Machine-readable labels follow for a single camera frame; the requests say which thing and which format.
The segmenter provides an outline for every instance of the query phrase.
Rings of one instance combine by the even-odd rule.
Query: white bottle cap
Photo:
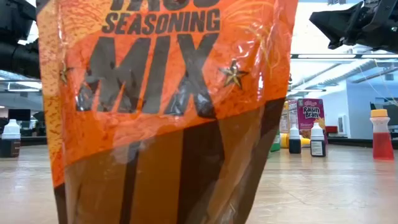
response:
[[[312,137],[323,137],[323,129],[319,126],[319,123],[314,123],[311,129],[311,138]]]
[[[295,124],[290,129],[289,139],[300,139],[300,133]]]
[[[21,138],[21,127],[17,124],[17,120],[10,119],[2,132],[2,139],[19,139]]]

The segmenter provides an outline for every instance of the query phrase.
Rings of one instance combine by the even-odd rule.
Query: orange bag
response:
[[[49,0],[40,64],[60,223],[244,223],[297,0]]]

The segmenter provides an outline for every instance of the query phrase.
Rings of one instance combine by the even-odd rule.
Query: wooden floor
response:
[[[49,167],[40,146],[0,159],[0,223],[56,224]],[[248,223],[396,224],[397,171],[364,148],[330,146],[327,158],[272,153]]]

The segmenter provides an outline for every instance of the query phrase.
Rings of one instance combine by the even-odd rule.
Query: raisin bran cereal box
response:
[[[303,138],[311,138],[314,123],[325,129],[325,112],[321,99],[299,99],[289,101],[290,125],[296,124]]]

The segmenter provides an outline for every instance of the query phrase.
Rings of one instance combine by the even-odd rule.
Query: small bottle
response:
[[[373,159],[394,160],[391,135],[388,130],[387,110],[372,110],[373,123]]]
[[[325,136],[318,123],[314,123],[311,129],[311,156],[326,157]]]
[[[10,119],[4,127],[0,141],[0,157],[18,157],[21,147],[21,131],[15,119]]]
[[[289,152],[291,154],[301,154],[300,133],[295,124],[292,125],[289,133]]]
[[[279,130],[276,133],[275,139],[274,139],[274,143],[271,146],[271,152],[276,152],[280,150],[280,134],[279,134]]]

